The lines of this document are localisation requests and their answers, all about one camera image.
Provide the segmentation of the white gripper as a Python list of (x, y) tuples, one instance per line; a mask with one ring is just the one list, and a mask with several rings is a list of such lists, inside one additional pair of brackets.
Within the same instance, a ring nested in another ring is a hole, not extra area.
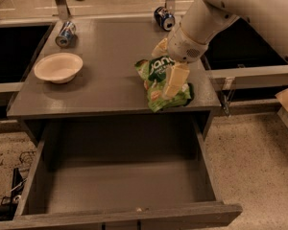
[(197, 61), (207, 50), (207, 44), (200, 44), (189, 38), (180, 25), (176, 25), (168, 34), (158, 42), (152, 51), (153, 58), (168, 56), (175, 60), (174, 65), (166, 69), (166, 83), (162, 95), (165, 99), (174, 98), (186, 83), (190, 70), (185, 62)]

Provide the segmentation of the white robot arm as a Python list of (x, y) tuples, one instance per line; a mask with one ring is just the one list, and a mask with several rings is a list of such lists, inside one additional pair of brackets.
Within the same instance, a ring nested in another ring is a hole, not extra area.
[(211, 39), (242, 18), (288, 62), (288, 0), (194, 0), (152, 52), (169, 56), (175, 65), (166, 71), (163, 97), (174, 98), (185, 84), (187, 64), (198, 60)]

